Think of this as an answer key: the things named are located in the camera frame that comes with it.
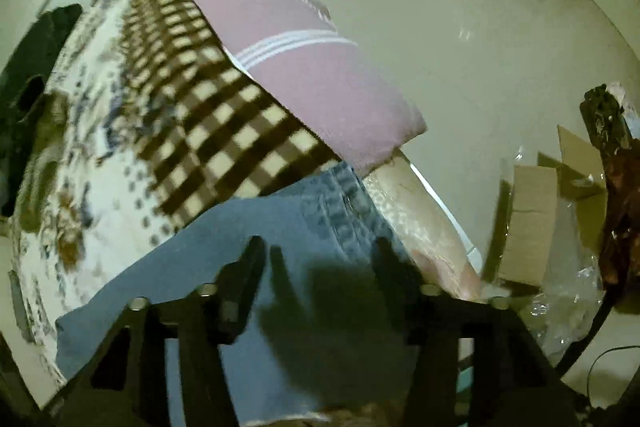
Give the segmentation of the blue denim jeans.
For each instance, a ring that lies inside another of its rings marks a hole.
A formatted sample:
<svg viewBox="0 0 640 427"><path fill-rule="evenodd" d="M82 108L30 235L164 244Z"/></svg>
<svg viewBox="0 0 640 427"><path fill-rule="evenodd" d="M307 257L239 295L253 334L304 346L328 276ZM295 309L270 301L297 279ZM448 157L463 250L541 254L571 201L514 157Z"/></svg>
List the blue denim jeans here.
<svg viewBox="0 0 640 427"><path fill-rule="evenodd" d="M346 164L266 197L228 200L60 317L56 365L74 376L130 299L182 298L258 236L270 259L245 332L222 351L239 420L401 399L416 350L393 328L371 262L376 240L393 235Z"/></svg>

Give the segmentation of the dark brown bag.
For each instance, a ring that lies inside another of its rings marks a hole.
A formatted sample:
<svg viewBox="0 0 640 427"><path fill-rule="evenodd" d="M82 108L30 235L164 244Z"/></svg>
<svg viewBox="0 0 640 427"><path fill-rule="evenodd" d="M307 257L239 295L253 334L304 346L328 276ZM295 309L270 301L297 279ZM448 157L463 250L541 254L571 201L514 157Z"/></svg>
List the dark brown bag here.
<svg viewBox="0 0 640 427"><path fill-rule="evenodd" d="M639 285L639 140L604 84L587 91L579 109L608 190L600 271L608 291L625 294Z"/></svg>

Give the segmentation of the dark green fleece blanket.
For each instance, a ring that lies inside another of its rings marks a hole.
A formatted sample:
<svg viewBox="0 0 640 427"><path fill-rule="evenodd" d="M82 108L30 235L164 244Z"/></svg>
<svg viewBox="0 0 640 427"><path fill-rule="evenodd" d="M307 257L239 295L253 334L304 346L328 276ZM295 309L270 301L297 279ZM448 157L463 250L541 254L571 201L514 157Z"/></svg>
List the dark green fleece blanket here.
<svg viewBox="0 0 640 427"><path fill-rule="evenodd" d="M43 13L15 48L1 73L1 216L14 211L35 127L42 115L44 88L82 7L78 3Z"/></svg>

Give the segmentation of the floral bed blanket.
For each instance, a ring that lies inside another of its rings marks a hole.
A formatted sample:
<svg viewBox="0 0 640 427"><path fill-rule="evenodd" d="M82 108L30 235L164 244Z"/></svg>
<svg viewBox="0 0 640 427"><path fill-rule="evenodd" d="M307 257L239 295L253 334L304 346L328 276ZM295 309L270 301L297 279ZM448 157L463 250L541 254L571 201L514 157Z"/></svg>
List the floral bed blanket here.
<svg viewBox="0 0 640 427"><path fill-rule="evenodd" d="M10 235L27 328L57 385L62 315L207 209L338 161L233 64L193 0L93 0L42 105Z"/></svg>

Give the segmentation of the flat cardboard pieces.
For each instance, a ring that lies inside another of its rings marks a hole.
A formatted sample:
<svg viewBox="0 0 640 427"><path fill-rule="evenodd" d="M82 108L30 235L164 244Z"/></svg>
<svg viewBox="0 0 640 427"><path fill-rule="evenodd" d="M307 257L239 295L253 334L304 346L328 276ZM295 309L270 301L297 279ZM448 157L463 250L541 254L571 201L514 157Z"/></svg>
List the flat cardboard pieces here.
<svg viewBox="0 0 640 427"><path fill-rule="evenodd" d="M511 202L497 277L539 287L553 251L600 253L608 192L599 151L559 126L561 160L514 167Z"/></svg>

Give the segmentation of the pink striped mattress pad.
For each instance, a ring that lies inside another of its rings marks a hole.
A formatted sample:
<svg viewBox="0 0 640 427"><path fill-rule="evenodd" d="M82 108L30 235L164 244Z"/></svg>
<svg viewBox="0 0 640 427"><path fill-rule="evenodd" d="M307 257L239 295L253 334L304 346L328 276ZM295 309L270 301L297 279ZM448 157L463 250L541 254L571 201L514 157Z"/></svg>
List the pink striped mattress pad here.
<svg viewBox="0 0 640 427"><path fill-rule="evenodd" d="M420 110L341 36L316 0L193 0L273 98L366 174L423 134Z"/></svg>

